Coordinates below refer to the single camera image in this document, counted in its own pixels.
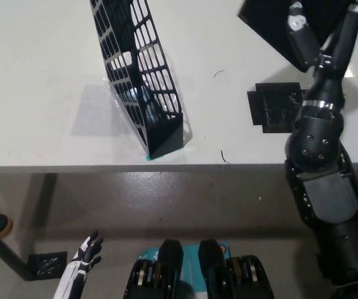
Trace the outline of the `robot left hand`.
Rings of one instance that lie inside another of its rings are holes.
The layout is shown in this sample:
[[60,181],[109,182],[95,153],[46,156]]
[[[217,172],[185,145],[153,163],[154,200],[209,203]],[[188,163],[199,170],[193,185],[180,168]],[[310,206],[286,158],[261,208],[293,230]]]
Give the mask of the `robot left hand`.
[[85,239],[69,263],[75,273],[87,275],[92,267],[101,261],[101,256],[98,254],[102,250],[103,241],[97,230]]

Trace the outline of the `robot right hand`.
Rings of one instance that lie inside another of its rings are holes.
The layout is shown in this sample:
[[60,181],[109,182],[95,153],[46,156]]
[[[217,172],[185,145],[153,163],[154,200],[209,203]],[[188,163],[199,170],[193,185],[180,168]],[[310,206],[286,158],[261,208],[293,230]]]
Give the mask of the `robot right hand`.
[[287,26],[289,41],[298,61],[304,67],[314,67],[314,83],[307,91],[305,101],[325,102],[344,108],[342,80],[358,35],[358,1],[351,1],[322,47],[304,15],[302,2],[291,1]]

